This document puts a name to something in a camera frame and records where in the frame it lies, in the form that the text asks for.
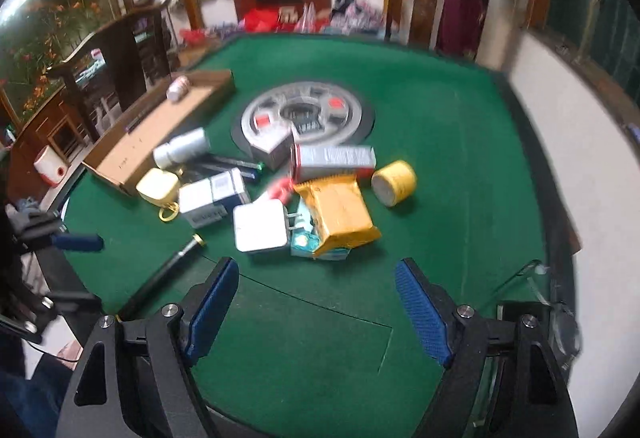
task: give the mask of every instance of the floral curtain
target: floral curtain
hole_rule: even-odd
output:
[[[0,6],[0,87],[25,122],[58,89],[47,67],[113,18],[108,0],[5,0]]]

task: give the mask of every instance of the yellow ring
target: yellow ring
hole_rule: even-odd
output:
[[[165,209],[169,209],[171,211],[171,215],[167,216],[166,218],[163,216]],[[170,204],[160,208],[160,212],[158,212],[158,218],[160,218],[162,222],[168,223],[171,220],[174,220],[179,212],[180,207],[178,206],[178,204],[176,202],[171,202]]]

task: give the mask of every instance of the cardboard tray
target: cardboard tray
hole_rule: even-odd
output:
[[[126,127],[149,104],[166,94],[169,84],[186,75],[191,89],[180,102],[165,100],[131,132]],[[155,166],[153,150],[170,138],[203,126],[236,87],[230,70],[174,73],[159,81],[131,107],[95,143],[82,164],[89,171],[128,195],[136,194],[136,185]]]

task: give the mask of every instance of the green table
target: green table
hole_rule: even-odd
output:
[[[404,314],[396,262],[414,258],[457,302],[494,316],[498,300],[532,295],[522,281],[499,297],[492,291],[526,262],[546,257],[522,130],[504,98],[508,86],[471,64],[324,36],[242,37],[197,68],[230,68],[236,82],[237,93],[206,126],[215,152],[241,156],[229,130],[253,96],[284,82],[325,80],[373,104],[366,144],[381,166],[409,162],[418,189],[393,209],[364,189],[382,238],[344,262],[246,256],[234,247],[231,220],[210,225],[199,231],[205,257],[149,312],[180,300],[207,277],[212,260],[232,256],[238,293],[209,356],[193,370],[203,397],[277,436],[411,436],[442,370]],[[162,224],[157,208],[89,173],[70,196],[65,223],[104,238],[101,254],[67,259],[110,313],[192,234],[185,221]]]

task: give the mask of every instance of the yellow cylinder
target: yellow cylinder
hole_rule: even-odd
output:
[[[374,194],[387,207],[393,207],[411,196],[416,183],[414,170],[404,160],[396,160],[373,173],[371,177]]]

